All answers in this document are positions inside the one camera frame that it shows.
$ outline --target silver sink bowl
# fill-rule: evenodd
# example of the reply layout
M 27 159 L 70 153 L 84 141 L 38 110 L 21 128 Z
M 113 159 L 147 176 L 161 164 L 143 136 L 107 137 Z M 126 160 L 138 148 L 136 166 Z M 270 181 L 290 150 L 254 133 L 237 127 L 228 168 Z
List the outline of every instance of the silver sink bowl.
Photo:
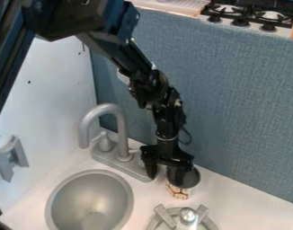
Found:
M 118 174 L 77 173 L 51 193 L 46 220 L 51 230 L 120 230 L 133 209 L 133 192 Z

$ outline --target faucet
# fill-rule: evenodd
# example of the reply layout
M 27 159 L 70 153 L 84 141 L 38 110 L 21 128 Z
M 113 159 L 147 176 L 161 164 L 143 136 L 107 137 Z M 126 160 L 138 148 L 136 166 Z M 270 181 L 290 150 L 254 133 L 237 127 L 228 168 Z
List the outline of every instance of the faucet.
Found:
M 89 130 L 92 123 L 100 118 L 102 115 L 113 114 L 117 118 L 118 122 L 118 134 L 119 134 L 119 144 L 118 153 L 116 155 L 117 159 L 121 162 L 130 161 L 132 156 L 129 153 L 129 136 L 127 130 L 126 116 L 123 109 L 111 103 L 105 103 L 96 106 L 94 109 L 89 111 L 81 121 L 78 129 L 78 144 L 80 148 L 88 148 L 90 145 L 90 135 Z

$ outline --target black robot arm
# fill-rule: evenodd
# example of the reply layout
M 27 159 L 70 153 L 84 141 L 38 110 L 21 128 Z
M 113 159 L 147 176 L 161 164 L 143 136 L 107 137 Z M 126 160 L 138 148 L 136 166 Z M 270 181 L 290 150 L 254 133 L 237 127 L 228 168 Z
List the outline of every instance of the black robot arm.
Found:
M 148 176 L 154 179 L 157 164 L 165 164 L 175 186 L 196 185 L 200 176 L 193 167 L 193 156 L 179 147 L 179 132 L 186 123 L 180 94 L 169 85 L 163 72 L 152 68 L 132 39 L 140 18 L 134 5 L 123 0 L 25 0 L 19 5 L 20 2 L 13 0 L 9 7 L 22 12 L 18 18 L 23 19 L 25 31 L 49 41 L 75 35 L 129 78 L 129 92 L 139 108 L 152 110 L 157 126 L 157 145 L 141 147 Z

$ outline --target blue-gray wall panel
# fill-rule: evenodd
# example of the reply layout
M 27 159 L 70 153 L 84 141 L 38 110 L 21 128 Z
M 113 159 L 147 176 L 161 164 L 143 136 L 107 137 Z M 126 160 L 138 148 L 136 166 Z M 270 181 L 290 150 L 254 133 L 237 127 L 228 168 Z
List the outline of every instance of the blue-gray wall panel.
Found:
M 293 202 L 293 41 L 141 11 L 137 44 L 181 93 L 195 163 Z M 127 112 L 129 134 L 154 142 L 154 122 L 93 54 L 98 102 Z M 115 130 L 110 117 L 102 125 Z

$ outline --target white cabinet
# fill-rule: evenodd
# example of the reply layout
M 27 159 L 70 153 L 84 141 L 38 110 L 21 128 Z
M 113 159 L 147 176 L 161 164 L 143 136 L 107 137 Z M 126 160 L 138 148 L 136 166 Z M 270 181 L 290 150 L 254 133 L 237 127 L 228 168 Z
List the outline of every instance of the white cabinet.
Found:
M 0 116 L 0 146 L 17 136 L 30 163 L 14 167 L 11 183 L 0 176 L 3 211 L 71 155 L 78 123 L 95 105 L 89 49 L 75 37 L 33 41 Z

